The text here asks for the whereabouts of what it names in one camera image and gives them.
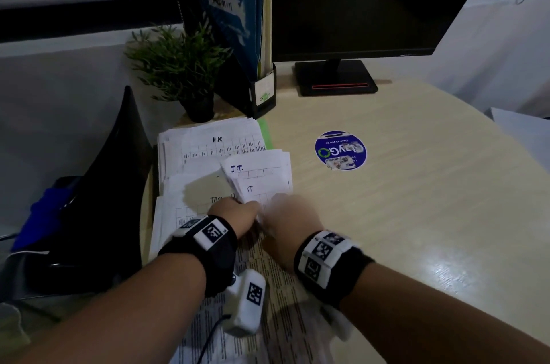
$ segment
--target forearm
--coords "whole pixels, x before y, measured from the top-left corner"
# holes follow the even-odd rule
[[[20,363],[168,362],[201,301],[206,276],[187,254],[156,258],[61,323]]]
[[[392,362],[550,362],[550,348],[492,316],[379,264],[342,312]]]

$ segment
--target person's left hand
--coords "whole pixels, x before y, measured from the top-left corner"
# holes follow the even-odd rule
[[[252,227],[261,208],[258,202],[239,203],[232,197],[224,197],[210,207],[208,214],[225,219],[237,238],[241,238]]]

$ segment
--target round sticker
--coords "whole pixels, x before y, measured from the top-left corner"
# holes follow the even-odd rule
[[[367,149],[346,131],[328,131],[315,142],[317,157],[332,170],[355,170],[367,160]]]

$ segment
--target potted plant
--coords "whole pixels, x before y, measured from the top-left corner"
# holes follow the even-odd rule
[[[158,101],[179,101],[189,118],[196,123],[210,121],[214,117],[214,82],[222,64],[231,55],[213,40],[208,20],[193,34],[177,31],[171,26],[160,26],[142,32],[134,32],[125,55],[133,61],[132,68],[140,71],[139,80],[155,86]]]

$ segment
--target black wristband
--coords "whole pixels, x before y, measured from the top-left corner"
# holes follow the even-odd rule
[[[191,219],[177,229],[158,255],[187,253],[199,259],[206,273],[205,297],[213,297],[233,283],[237,235],[222,217]]]
[[[336,309],[351,293],[362,271],[375,262],[355,243],[331,231],[311,234],[294,257],[294,271],[306,288]]]

